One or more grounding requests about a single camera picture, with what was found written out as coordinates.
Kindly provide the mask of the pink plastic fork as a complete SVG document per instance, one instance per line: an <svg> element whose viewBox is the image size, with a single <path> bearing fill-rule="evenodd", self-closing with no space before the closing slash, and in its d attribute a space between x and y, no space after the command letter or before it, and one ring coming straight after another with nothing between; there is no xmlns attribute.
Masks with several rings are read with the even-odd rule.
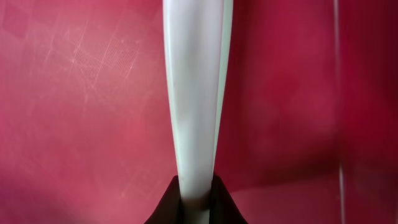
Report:
<svg viewBox="0 0 398 224"><path fill-rule="evenodd" d="M223 0L164 0L167 90L184 223L208 223Z"/></svg>

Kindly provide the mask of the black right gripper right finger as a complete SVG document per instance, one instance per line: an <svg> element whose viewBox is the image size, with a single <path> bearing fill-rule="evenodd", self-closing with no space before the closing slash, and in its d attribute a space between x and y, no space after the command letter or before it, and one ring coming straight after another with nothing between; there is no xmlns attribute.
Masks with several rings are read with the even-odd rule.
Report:
<svg viewBox="0 0 398 224"><path fill-rule="evenodd" d="M218 175L211 182L209 203L209 224L248 224Z"/></svg>

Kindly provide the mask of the white plastic spoon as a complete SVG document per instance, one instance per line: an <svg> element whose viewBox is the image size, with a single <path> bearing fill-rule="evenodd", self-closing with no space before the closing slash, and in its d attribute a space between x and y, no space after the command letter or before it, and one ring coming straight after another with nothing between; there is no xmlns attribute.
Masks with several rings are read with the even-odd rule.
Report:
<svg viewBox="0 0 398 224"><path fill-rule="evenodd" d="M218 145L218 136L220 131L221 113L223 108L224 89L226 85L226 76L228 72L229 50L231 42L231 29L233 23L233 0L224 0L223 9L223 26L221 39L221 57L220 57L220 72L218 79L218 95L216 108L216 123L215 123L215 142L213 151L213 162L216 158L216 150Z"/></svg>

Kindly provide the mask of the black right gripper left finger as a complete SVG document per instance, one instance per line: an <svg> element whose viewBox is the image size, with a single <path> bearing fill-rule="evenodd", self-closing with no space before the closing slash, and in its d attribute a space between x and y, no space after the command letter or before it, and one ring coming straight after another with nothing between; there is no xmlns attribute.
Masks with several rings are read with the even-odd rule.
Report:
<svg viewBox="0 0 398 224"><path fill-rule="evenodd" d="M183 224L178 176L174 176L145 224Z"/></svg>

